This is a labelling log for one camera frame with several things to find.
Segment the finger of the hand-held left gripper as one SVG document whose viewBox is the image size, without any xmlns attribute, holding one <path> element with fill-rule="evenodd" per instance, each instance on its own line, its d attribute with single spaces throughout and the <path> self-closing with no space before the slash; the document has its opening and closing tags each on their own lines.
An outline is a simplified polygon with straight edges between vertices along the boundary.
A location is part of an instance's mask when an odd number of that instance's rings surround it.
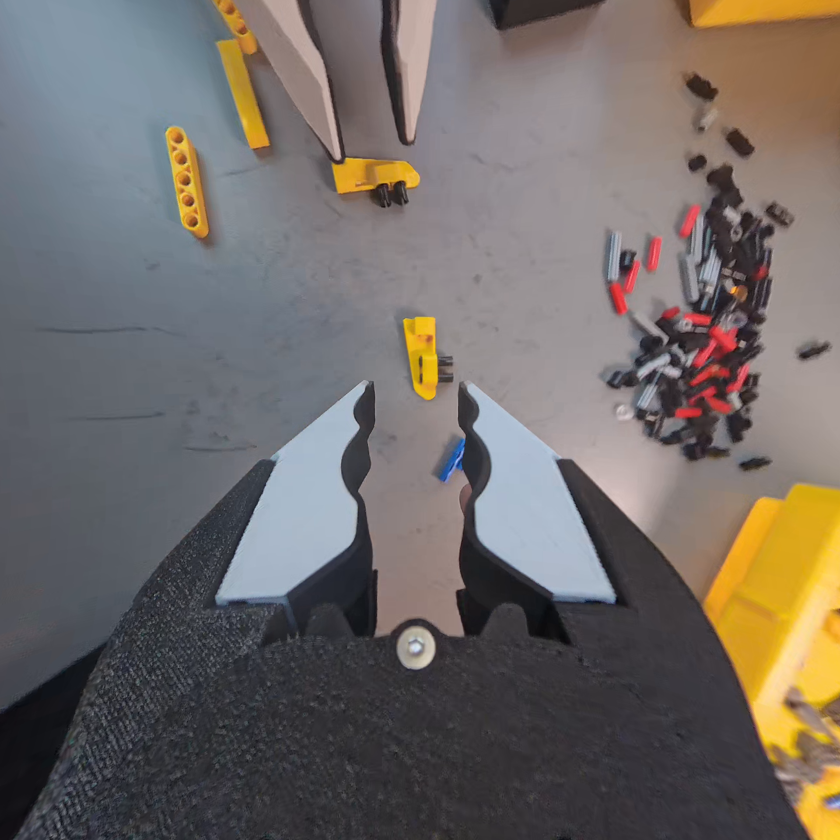
<svg viewBox="0 0 840 840">
<path fill-rule="evenodd" d="M 382 59 L 397 136 L 414 144 L 430 57 L 436 1 L 383 1 Z"/>
<path fill-rule="evenodd" d="M 309 2 L 236 1 L 235 5 L 331 162 L 343 163 L 333 86 Z"/>
</svg>

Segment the pile of small lego connectors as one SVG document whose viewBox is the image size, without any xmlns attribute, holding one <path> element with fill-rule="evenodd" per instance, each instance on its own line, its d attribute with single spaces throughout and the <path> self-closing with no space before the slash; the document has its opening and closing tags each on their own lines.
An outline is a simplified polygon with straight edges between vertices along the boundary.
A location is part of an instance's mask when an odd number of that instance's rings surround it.
<svg viewBox="0 0 840 840">
<path fill-rule="evenodd" d="M 613 415 L 635 424 L 644 438 L 672 448 L 691 464 L 737 456 L 738 471 L 769 470 L 770 455 L 739 453 L 754 429 L 762 390 L 760 363 L 771 302 L 780 295 L 775 252 L 796 214 L 778 188 L 792 179 L 760 185 L 744 166 L 757 144 L 720 113 L 721 90 L 695 70 L 681 75 L 693 106 L 695 146 L 686 169 L 697 180 L 695 195 L 675 223 L 675 294 L 665 305 L 641 301 L 644 277 L 664 268 L 664 239 L 649 234 L 629 247 L 617 230 L 605 242 L 605 286 L 635 349 L 603 382 L 619 401 Z"/>
</svg>

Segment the yellow lego beam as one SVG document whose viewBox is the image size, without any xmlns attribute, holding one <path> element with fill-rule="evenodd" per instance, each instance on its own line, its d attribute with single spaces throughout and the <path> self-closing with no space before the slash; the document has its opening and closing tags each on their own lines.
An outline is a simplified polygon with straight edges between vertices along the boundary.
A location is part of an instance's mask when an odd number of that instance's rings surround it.
<svg viewBox="0 0 840 840">
<path fill-rule="evenodd" d="M 242 14 L 233 1 L 212 1 L 221 15 L 230 33 L 238 43 L 242 52 L 251 56 L 259 50 L 258 41 L 247 26 Z"/>
<path fill-rule="evenodd" d="M 198 156 L 184 129 L 172 125 L 165 132 L 178 214 L 184 229 L 195 238 L 209 235 Z"/>
<path fill-rule="evenodd" d="M 251 150 L 262 150 L 270 147 L 270 138 L 259 109 L 242 49 L 232 39 L 218 40 L 216 48 L 222 61 L 227 84 L 248 147 Z"/>
</svg>

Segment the black and yellow lego assembly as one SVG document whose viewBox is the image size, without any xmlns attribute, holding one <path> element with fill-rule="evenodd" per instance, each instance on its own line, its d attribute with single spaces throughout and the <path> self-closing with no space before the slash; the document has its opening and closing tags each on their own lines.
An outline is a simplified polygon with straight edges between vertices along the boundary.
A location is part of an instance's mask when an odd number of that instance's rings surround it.
<svg viewBox="0 0 840 840">
<path fill-rule="evenodd" d="M 571 12 L 597 7 L 603 1 L 488 1 L 494 24 L 507 30 Z"/>
</svg>

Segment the yellow plastic bin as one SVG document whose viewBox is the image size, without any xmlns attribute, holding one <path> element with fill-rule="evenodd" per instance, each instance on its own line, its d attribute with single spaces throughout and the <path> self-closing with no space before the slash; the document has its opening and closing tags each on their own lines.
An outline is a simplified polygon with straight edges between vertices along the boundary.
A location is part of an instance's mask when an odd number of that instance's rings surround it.
<svg viewBox="0 0 840 840">
<path fill-rule="evenodd" d="M 799 724 L 783 709 L 797 685 L 814 705 L 839 697 L 839 491 L 796 485 L 761 498 L 704 601 L 765 752 L 791 749 Z M 806 796 L 810 838 L 838 839 L 839 771 Z"/>
<path fill-rule="evenodd" d="M 839 1 L 689 1 L 695 28 L 786 23 L 839 15 Z"/>
</svg>

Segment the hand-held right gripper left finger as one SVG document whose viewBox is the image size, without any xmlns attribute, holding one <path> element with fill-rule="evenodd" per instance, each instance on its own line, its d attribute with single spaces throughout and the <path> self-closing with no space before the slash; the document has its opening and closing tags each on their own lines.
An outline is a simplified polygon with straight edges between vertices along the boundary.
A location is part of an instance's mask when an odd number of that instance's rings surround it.
<svg viewBox="0 0 840 840">
<path fill-rule="evenodd" d="M 375 386 L 362 381 L 272 456 L 216 604 L 302 604 L 310 586 L 349 569 L 339 594 L 355 600 L 372 568 L 361 487 L 374 425 Z"/>
</svg>

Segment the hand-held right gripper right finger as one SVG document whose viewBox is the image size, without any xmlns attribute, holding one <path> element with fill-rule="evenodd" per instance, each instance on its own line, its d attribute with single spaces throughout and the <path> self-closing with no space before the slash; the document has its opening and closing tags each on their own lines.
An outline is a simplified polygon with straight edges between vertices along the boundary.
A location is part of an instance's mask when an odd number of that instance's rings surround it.
<svg viewBox="0 0 840 840">
<path fill-rule="evenodd" d="M 458 387 L 467 547 L 550 602 L 617 595 L 560 468 L 560 456 L 475 383 Z"/>
</svg>

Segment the heap of grey blue lego parts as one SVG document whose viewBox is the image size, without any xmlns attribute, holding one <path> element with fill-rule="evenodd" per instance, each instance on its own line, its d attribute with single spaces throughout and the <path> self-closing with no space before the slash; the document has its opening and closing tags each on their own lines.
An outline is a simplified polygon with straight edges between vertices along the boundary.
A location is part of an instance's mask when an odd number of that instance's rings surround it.
<svg viewBox="0 0 840 840">
<path fill-rule="evenodd" d="M 773 744 L 769 756 L 787 801 L 802 816 L 806 796 L 838 772 L 839 697 L 816 706 L 794 685 L 784 696 L 783 709 L 793 715 L 799 727 L 791 749 Z"/>
</svg>

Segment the yellow curved lego panel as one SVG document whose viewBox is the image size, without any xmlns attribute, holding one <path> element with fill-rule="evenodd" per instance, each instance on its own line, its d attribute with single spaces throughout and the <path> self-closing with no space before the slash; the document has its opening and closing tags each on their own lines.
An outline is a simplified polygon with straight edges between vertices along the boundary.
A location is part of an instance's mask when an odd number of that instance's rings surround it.
<svg viewBox="0 0 840 840">
<path fill-rule="evenodd" d="M 438 386 L 436 319 L 405 318 L 403 330 L 413 389 L 424 400 L 431 401 Z"/>
<path fill-rule="evenodd" d="M 338 194 L 381 191 L 385 185 L 390 192 L 403 183 L 412 190 L 421 182 L 420 174 L 406 161 L 346 157 L 331 163 L 332 176 Z"/>
</svg>

